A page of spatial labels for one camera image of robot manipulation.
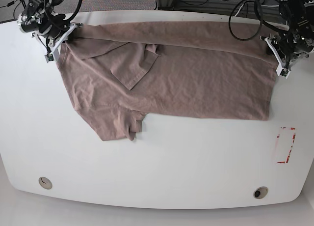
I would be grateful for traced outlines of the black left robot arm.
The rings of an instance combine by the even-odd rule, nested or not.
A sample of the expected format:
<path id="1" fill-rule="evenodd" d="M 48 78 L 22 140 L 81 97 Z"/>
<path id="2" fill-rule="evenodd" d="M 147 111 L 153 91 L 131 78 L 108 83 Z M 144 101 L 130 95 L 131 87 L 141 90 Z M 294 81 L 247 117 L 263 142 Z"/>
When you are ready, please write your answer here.
<path id="1" fill-rule="evenodd" d="M 261 24 L 277 32 L 269 37 L 261 37 L 274 54 L 278 76 L 288 77 L 292 66 L 300 59 L 314 52 L 314 6 L 305 4 L 313 0 L 275 0 L 278 2 L 280 16 L 286 21 L 288 29 L 279 29 L 263 19 L 259 10 L 260 0 L 254 3 L 254 12 Z"/>

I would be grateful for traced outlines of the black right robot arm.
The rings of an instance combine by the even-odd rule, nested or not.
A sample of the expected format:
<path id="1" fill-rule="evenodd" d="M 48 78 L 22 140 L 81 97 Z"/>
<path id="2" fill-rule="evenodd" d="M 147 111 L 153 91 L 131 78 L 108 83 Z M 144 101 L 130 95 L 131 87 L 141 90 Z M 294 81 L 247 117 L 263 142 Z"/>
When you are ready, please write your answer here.
<path id="1" fill-rule="evenodd" d="M 74 29 L 82 26 L 71 21 L 78 14 L 83 0 L 78 0 L 74 13 L 68 19 L 65 14 L 53 14 L 54 7 L 63 1 L 29 0 L 17 19 L 23 33 L 31 33 L 39 42 L 42 42 L 41 37 L 46 39 L 43 46 L 47 51 L 45 57 L 48 61 L 56 60 L 59 45 L 67 41 Z"/>

